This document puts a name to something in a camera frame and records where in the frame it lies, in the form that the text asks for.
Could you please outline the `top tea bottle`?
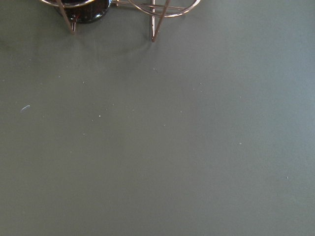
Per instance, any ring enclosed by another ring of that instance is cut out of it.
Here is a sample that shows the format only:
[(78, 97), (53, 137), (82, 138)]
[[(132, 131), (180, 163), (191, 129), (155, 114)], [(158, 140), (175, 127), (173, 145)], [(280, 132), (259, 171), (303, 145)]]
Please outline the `top tea bottle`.
[(71, 22), (88, 24), (102, 18), (111, 0), (62, 0), (66, 16)]

